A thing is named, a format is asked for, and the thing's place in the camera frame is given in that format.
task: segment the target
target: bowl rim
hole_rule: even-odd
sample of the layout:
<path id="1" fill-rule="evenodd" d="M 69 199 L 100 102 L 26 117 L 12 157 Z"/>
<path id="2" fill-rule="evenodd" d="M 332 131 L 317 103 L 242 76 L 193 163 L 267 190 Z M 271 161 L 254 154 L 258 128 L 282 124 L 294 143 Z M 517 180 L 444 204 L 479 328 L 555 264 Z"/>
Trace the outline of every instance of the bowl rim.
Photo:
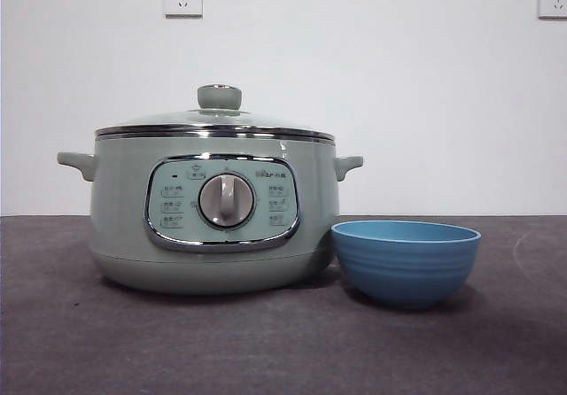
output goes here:
<path id="1" fill-rule="evenodd" d="M 413 223 L 413 224 L 425 224 L 431 225 L 433 227 L 447 227 L 447 228 L 457 228 L 457 229 L 464 229 L 474 234 L 472 237 L 468 238 L 457 238 L 454 240 L 400 240 L 395 238 L 382 238 L 382 237 L 371 237 L 371 236 L 357 236 L 354 234 L 349 234 L 345 231 L 341 231 L 340 227 L 345 224 L 351 224 L 353 222 L 396 222 L 396 223 Z M 475 240 L 479 240 L 481 235 L 478 231 L 472 228 L 460 227 L 458 225 L 451 225 L 451 224 L 442 224 L 437 222 L 428 222 L 428 221 L 408 221 L 408 220 L 356 220 L 356 221 L 344 221 L 338 222 L 334 224 L 330 228 L 331 232 L 340 234 L 341 236 L 347 236 L 351 238 L 358 238 L 361 240 L 371 240 L 374 242 L 390 242 L 390 243 L 416 243 L 416 244 L 453 244 L 453 243 L 465 243 L 465 242 L 473 242 Z"/>

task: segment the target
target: dark tabletop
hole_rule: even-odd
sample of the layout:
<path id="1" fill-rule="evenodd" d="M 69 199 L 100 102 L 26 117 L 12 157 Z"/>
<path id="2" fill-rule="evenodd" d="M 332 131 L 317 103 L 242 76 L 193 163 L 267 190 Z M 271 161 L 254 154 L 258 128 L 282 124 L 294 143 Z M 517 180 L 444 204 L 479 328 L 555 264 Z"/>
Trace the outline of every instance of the dark tabletop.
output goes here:
<path id="1" fill-rule="evenodd" d="M 88 218 L 2 218 L 2 393 L 567 394 L 567 217 L 427 220 L 483 240 L 459 292 L 404 312 L 337 263 L 246 295 L 131 290 L 91 262 Z"/>

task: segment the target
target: silver dial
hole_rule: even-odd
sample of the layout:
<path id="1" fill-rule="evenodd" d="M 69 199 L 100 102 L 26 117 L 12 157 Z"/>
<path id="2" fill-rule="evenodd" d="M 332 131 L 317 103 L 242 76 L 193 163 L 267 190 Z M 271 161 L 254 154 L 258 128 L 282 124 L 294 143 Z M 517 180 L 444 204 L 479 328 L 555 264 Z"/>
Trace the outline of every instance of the silver dial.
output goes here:
<path id="1" fill-rule="evenodd" d="M 220 174 L 205 183 L 198 198 L 205 218 L 218 227 L 234 227 L 246 220 L 254 204 L 252 188 L 234 174 Z"/>

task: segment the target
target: ceramic bowl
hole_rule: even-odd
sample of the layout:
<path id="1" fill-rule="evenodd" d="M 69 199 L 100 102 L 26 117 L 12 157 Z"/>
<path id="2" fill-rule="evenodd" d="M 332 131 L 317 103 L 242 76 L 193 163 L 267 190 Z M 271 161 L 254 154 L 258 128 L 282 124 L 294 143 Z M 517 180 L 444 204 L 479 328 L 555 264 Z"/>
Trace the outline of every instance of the ceramic bowl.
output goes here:
<path id="1" fill-rule="evenodd" d="M 420 221 L 349 221 L 331 229 L 346 278 L 389 306 L 425 309 L 467 279 L 480 233 Z"/>

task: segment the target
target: control panel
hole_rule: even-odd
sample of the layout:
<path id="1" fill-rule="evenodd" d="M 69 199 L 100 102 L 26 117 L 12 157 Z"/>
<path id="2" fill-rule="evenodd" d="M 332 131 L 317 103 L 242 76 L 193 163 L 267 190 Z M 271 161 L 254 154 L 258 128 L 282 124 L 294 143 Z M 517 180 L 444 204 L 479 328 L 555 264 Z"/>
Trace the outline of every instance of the control panel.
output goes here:
<path id="1" fill-rule="evenodd" d="M 164 159 L 151 173 L 146 224 L 151 240 L 169 249 L 276 247 L 299 218 L 295 175 L 281 159 L 203 153 Z"/>

